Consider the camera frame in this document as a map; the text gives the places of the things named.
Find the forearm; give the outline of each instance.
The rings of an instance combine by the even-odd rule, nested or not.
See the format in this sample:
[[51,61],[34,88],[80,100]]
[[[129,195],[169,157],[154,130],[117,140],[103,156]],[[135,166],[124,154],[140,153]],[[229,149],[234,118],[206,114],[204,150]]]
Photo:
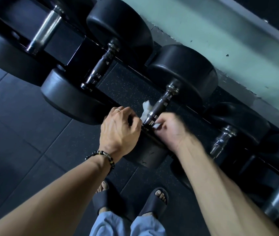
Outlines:
[[277,227],[252,205],[192,136],[181,144],[177,156],[212,236],[279,235]]
[[0,236],[73,235],[109,170],[106,157],[91,157],[2,218]]

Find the foot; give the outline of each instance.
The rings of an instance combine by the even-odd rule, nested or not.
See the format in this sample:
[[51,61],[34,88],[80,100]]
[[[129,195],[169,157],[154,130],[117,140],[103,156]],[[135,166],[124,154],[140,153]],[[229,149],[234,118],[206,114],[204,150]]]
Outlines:
[[[158,198],[159,198],[160,200],[162,200],[163,202],[165,202],[165,204],[167,204],[167,199],[166,199],[166,197],[165,197],[165,194],[162,193],[161,190],[157,190],[157,191],[155,192],[155,196],[158,197]],[[157,218],[156,215],[155,215],[153,212],[145,213],[145,214],[143,214],[142,216],[151,216],[151,215],[154,216],[155,218]]]
[[[103,190],[108,190],[109,187],[107,185],[106,182],[102,182],[101,185],[98,187],[97,191],[96,191],[96,194],[103,191]],[[98,214],[101,214],[103,212],[107,212],[107,211],[111,211],[108,207],[102,207],[99,211],[98,211]]]

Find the beaded bracelet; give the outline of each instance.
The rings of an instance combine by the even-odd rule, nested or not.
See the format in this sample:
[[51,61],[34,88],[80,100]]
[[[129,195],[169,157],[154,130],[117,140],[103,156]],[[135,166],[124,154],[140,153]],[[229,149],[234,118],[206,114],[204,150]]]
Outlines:
[[113,158],[108,153],[106,153],[104,151],[94,151],[92,154],[85,157],[85,160],[87,160],[87,159],[89,159],[89,158],[91,158],[92,156],[95,156],[95,155],[104,155],[108,158],[110,166],[111,166],[109,173],[114,169],[115,164],[114,164]]

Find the pant leg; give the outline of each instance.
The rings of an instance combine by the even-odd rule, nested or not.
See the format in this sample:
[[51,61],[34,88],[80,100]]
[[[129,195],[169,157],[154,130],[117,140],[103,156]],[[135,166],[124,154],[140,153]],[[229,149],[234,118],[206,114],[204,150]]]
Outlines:
[[100,213],[90,236],[126,236],[123,219],[111,211]]
[[153,216],[138,216],[131,225],[130,236],[167,236],[165,228]]

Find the rubber gym floor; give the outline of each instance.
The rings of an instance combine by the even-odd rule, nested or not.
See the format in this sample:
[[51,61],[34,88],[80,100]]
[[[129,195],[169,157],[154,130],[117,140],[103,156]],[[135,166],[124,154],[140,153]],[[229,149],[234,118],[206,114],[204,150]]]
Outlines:
[[[142,102],[156,102],[160,92],[120,64],[114,64],[100,90],[138,115]],[[231,98],[217,89],[211,98]],[[194,112],[171,103],[205,147],[216,137],[213,129]],[[100,126],[79,123],[55,110],[43,99],[40,88],[0,69],[0,218],[97,150]],[[136,167],[122,159],[109,175],[134,218],[156,186],[169,192],[169,203],[160,221],[168,235],[209,235],[195,194],[171,173],[169,157],[156,170]],[[96,219],[90,204],[75,235],[89,235]]]

